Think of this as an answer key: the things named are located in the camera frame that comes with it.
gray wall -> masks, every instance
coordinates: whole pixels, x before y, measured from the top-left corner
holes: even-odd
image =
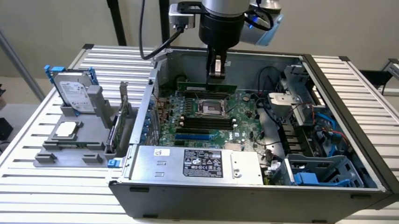
[[[285,19],[271,46],[240,43],[236,49],[345,55],[361,69],[399,57],[398,0],[280,2]],[[140,5],[120,0],[129,45],[137,45]],[[147,0],[144,19],[144,45],[153,47],[161,41],[157,0]],[[0,0],[0,28],[35,77],[44,78],[45,64],[69,65],[84,43],[117,44],[105,0]],[[203,46],[197,30],[173,44]],[[0,76],[19,76],[3,52],[0,68]]]

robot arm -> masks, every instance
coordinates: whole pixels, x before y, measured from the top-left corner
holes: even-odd
[[[199,38],[208,46],[208,83],[223,81],[227,50],[240,41],[268,45],[283,19],[280,10],[276,0],[203,0],[171,5],[175,29],[195,28],[195,15],[200,15]]]

cable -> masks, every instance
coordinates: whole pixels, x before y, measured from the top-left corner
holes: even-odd
[[[231,112],[236,106],[237,106],[237,104],[235,104],[225,113]]]
[[[140,23],[139,23],[139,49],[140,49],[140,56],[143,60],[151,59],[153,56],[156,56],[173,42],[173,40],[179,37],[179,35],[184,32],[184,27],[177,27],[175,34],[169,37],[165,43],[161,44],[161,46],[151,52],[148,55],[144,55],[143,51],[143,18],[144,18],[144,8],[145,8],[145,0],[143,0],[141,3],[141,12],[140,12]]]
[[[386,86],[387,86],[387,83],[384,84],[384,87],[382,88],[382,92],[380,92],[382,95],[384,95]]]
[[[331,131],[331,132],[336,133],[341,136],[343,141],[345,142],[347,146],[349,147],[351,143],[349,143],[348,137],[341,132],[337,132],[337,131]]]
[[[0,143],[0,145],[3,145],[3,144],[9,144],[9,141],[4,141]]]
[[[280,70],[275,66],[265,66],[263,69],[259,70],[259,72],[257,72],[257,95],[260,93],[260,75],[265,69],[275,69],[280,74]]]
[[[275,120],[273,116],[269,114],[268,109],[265,108],[264,104],[263,104],[263,109],[268,115],[268,117],[271,118],[271,120],[273,121],[273,123],[280,126],[280,123]]]
[[[265,27],[260,24],[257,24],[255,21],[252,21],[248,17],[244,16],[244,21],[255,28],[263,30],[263,31],[269,31],[275,27],[275,22],[273,22],[273,17],[272,15],[260,7],[257,3],[257,9],[265,14],[267,19],[268,19],[268,25],[269,27]],[[261,18],[261,16],[257,14],[255,10],[248,10],[245,11],[245,14],[248,15],[256,15],[257,18]]]
[[[263,98],[259,98],[259,99],[256,100],[256,102],[255,102],[256,107],[257,107],[257,102],[259,102],[260,99],[263,99]],[[275,120],[273,116],[272,116],[272,115],[269,114],[269,112],[268,112],[268,109],[267,109],[267,107],[265,107],[264,100],[265,100],[265,99],[263,99],[263,106],[261,106],[261,108],[264,109],[264,111],[265,111],[265,113],[267,113],[269,119],[273,121],[273,123],[277,125],[277,127],[280,127],[280,123]]]
[[[335,127],[336,127],[335,120],[332,120],[327,115],[324,115],[321,113],[316,113],[315,115],[331,122],[332,130],[335,131]]]
[[[256,5],[257,5],[257,8],[260,9],[260,11],[263,11],[263,13],[265,14],[267,16],[267,19],[268,19],[268,23],[269,23],[269,30],[275,27],[275,22],[273,22],[273,18],[272,18],[272,15],[260,7],[260,3],[261,1],[260,0],[256,0]]]
[[[287,116],[285,116],[285,120],[289,118],[289,116],[292,116],[292,112],[293,112],[293,110],[295,110],[300,105],[309,105],[309,106],[312,107],[312,109],[313,109],[313,105],[312,105],[311,103],[300,103],[300,104],[297,104],[297,105],[289,110],[289,112],[288,112],[288,114],[287,114]]]
[[[271,146],[271,145],[273,145],[273,144],[276,144],[276,143],[281,143],[281,141],[275,141],[275,142],[268,143],[268,144],[260,144],[260,143],[257,142],[257,138],[259,138],[259,136],[260,136],[261,133],[263,133],[263,131],[256,135],[256,137],[255,137],[255,139],[253,139],[253,142],[256,142],[257,145],[260,145],[260,146]]]

power supply label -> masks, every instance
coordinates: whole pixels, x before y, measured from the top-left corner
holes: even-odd
[[[223,178],[221,151],[184,150],[183,174]]]

blue clip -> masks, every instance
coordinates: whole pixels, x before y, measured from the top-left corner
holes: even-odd
[[[63,71],[65,71],[65,68],[64,67],[52,67],[51,71],[52,72],[63,72]]]
[[[109,160],[108,161],[108,164],[107,164],[107,167],[108,168],[120,168],[120,160]]]
[[[88,68],[88,72],[89,72],[89,74],[91,74],[92,82],[93,82],[96,85],[99,85],[97,75],[96,75],[96,73],[95,73],[95,69],[93,69],[93,67],[89,67],[89,68]]]
[[[339,181],[337,183],[320,183],[320,186],[325,187],[349,187],[351,186],[351,180],[344,179]]]
[[[79,117],[79,115],[81,114],[80,111],[77,111],[76,109],[73,109],[73,111],[75,111],[75,116]]]
[[[48,77],[48,79],[49,79],[49,82],[53,84],[53,83],[55,83],[55,80],[53,80],[52,75],[51,75],[49,65],[45,65],[45,66],[44,66],[44,72],[45,72],[45,75],[47,75],[47,77]]]
[[[295,183],[297,185],[317,186],[319,181],[315,173],[297,173],[293,175]]]

